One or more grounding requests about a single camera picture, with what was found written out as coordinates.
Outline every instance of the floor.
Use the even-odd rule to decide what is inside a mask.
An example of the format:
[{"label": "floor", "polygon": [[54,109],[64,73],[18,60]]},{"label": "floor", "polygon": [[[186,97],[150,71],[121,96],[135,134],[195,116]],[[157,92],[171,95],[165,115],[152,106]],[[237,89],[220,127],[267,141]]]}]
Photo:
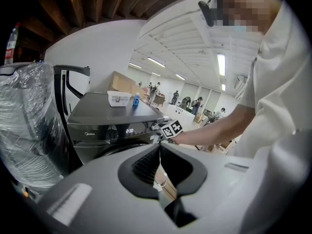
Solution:
[{"label": "floor", "polygon": [[[151,106],[158,108],[163,114],[166,113],[167,107],[168,107],[168,103],[164,102],[163,105],[157,105],[155,103],[151,103]],[[186,131],[190,131],[190,130],[194,130],[200,127],[200,124],[196,123],[196,122],[192,122],[192,126],[189,127],[188,129],[186,129]]]}]

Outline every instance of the ceiling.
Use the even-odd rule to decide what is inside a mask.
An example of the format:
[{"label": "ceiling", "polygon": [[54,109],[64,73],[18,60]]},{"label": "ceiling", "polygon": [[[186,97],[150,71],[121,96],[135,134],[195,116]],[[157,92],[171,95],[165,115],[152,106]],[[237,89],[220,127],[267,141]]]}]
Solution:
[{"label": "ceiling", "polygon": [[[186,10],[179,16],[172,13],[165,22],[160,20],[155,23],[157,18],[170,9],[167,8],[147,23],[153,21],[154,25],[146,26],[151,30],[138,39],[130,62],[142,67],[145,72],[172,79],[179,79],[176,76],[178,74],[187,83],[216,91],[221,91],[221,84],[226,84],[226,93],[236,96],[236,76],[248,76],[261,36],[252,32],[234,32],[222,26],[210,28],[198,9]],[[225,76],[219,74],[218,53],[226,56]],[[151,62],[147,57],[164,64],[166,68]]]},{"label": "ceiling", "polygon": [[18,0],[20,7],[13,23],[21,22],[17,47],[24,51],[22,57],[14,61],[32,61],[34,56],[31,54],[40,54],[60,39],[98,23],[125,19],[148,20],[175,1]]}]

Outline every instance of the plastic wrap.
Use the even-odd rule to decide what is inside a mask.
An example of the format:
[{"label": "plastic wrap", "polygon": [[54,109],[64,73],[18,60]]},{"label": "plastic wrap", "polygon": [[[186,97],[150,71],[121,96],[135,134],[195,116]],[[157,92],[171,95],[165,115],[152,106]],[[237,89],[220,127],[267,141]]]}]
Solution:
[{"label": "plastic wrap", "polygon": [[53,66],[31,63],[0,80],[0,157],[17,181],[47,190],[68,172]]}]

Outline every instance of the digital display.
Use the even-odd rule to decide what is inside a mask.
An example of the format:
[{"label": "digital display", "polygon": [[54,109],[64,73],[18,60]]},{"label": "digital display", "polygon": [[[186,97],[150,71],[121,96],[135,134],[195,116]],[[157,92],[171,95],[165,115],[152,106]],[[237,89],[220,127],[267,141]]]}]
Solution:
[{"label": "digital display", "polygon": [[127,129],[126,134],[133,133],[133,128]]}]

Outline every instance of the table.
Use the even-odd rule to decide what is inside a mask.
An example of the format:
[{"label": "table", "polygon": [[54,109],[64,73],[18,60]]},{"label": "table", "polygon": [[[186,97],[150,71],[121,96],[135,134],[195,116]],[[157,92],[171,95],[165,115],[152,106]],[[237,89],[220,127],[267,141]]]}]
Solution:
[{"label": "table", "polygon": [[165,96],[159,96],[159,95],[156,95],[155,96],[155,99],[153,101],[153,103],[157,104],[158,106],[161,104],[161,106],[163,106],[165,102]]}]

